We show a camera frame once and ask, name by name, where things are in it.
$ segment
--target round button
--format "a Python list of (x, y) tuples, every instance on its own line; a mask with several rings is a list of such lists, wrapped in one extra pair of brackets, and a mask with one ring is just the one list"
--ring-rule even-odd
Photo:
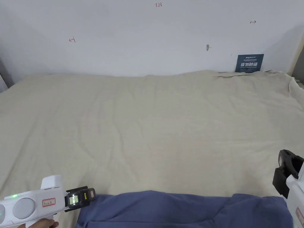
[(5, 207), (0, 204), (0, 224), (3, 223), (5, 218)]
[(26, 219), (35, 210), (35, 202), (30, 198), (22, 198), (13, 206), (13, 215), (18, 219)]

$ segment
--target wrinkled sheet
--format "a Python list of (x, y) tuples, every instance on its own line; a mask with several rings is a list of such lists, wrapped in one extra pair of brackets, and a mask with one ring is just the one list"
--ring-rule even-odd
[(283, 198), (234, 194), (204, 197), (145, 191), (98, 195), (76, 228), (292, 228)]
[(0, 197), (52, 174), (99, 194), (278, 195), (279, 151), (304, 156), (303, 98), (283, 73), (31, 76), (0, 94)]

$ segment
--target red arrow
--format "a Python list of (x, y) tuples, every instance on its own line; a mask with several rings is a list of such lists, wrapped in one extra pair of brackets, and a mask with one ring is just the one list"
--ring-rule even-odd
[(73, 39), (69, 39), (69, 41), (70, 41), (70, 42), (72, 42), (72, 40), (73, 40), (73, 41), (76, 43), (76, 41), (75, 41), (74, 37), (73, 37)]

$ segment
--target white controller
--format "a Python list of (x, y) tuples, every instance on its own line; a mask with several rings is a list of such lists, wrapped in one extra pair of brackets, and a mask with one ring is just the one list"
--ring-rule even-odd
[(60, 175), (45, 177), (40, 190), (0, 200), (0, 227), (25, 223), (28, 228), (42, 218), (53, 219), (54, 214), (69, 209), (65, 206), (65, 196)]

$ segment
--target small screen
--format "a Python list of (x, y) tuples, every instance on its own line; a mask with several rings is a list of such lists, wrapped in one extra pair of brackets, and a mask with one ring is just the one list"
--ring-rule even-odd
[(70, 205), (74, 204), (74, 203), (78, 203), (78, 196), (75, 195), (75, 196), (72, 196), (69, 198), (70, 200)]

